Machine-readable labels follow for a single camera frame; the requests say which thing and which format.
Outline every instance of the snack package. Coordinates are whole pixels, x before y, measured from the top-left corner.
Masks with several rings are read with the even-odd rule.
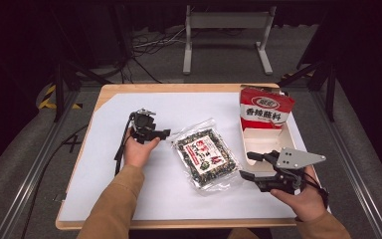
[[[178,151],[196,188],[226,190],[239,176],[236,171],[242,167],[215,130],[213,119],[184,128],[167,140]]]
[[[240,93],[242,130],[251,128],[281,128],[287,121],[294,100],[266,89],[243,86]]]

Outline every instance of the hand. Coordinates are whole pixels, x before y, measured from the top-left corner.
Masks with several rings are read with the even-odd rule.
[[[314,168],[312,166],[306,167],[305,172],[315,178]],[[305,179],[313,182],[308,176],[306,176]],[[317,189],[308,184],[299,195],[291,195],[277,189],[272,189],[271,195],[292,208],[299,220],[304,222],[314,220],[325,211],[322,198]]]
[[[132,165],[136,167],[143,167],[150,156],[150,152],[159,144],[160,138],[157,137],[154,140],[146,144],[141,144],[130,136],[131,128],[126,132],[125,152],[123,158],[125,165]]]

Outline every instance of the sleeve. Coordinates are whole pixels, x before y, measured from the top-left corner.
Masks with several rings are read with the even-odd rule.
[[[350,238],[346,228],[328,211],[312,221],[301,222],[296,219],[296,227],[303,239]]]
[[[143,182],[140,168],[124,166],[100,195],[78,238],[128,238]]]

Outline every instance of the white stand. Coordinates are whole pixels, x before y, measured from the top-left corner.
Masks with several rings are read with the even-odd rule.
[[[266,75],[273,73],[268,55],[266,54],[266,43],[272,28],[273,19],[275,18],[276,7],[271,7],[270,12],[191,12],[190,6],[187,6],[187,14],[185,21],[185,30],[187,33],[187,42],[185,45],[184,57],[184,75],[191,74],[191,56],[192,28],[261,28],[264,29],[263,39],[257,42],[257,51],[262,60],[263,68]]]

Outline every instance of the seaweed package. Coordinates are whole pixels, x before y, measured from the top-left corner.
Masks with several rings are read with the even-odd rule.
[[[215,130],[215,124],[213,119],[208,119],[167,138],[178,151],[193,184],[203,191],[228,189],[241,169]]]

